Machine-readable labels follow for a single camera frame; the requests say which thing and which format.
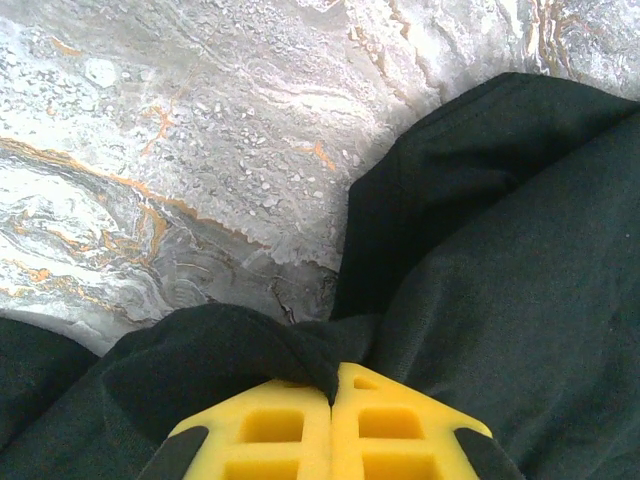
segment stone floor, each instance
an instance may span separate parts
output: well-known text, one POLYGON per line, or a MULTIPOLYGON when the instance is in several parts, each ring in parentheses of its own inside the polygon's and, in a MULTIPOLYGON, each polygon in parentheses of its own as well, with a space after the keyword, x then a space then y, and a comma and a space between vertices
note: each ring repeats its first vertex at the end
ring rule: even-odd
POLYGON ((0 308, 324 319, 348 186, 504 71, 640 99, 637 0, 0 0, 0 308))

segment gray marble surface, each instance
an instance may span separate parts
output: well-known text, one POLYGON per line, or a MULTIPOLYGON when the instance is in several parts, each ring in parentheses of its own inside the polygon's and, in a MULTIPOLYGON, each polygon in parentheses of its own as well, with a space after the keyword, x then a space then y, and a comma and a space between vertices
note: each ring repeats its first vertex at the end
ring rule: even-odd
POLYGON ((98 353, 331 306, 348 186, 504 71, 640 99, 637 0, 0 0, 0 308, 98 353))

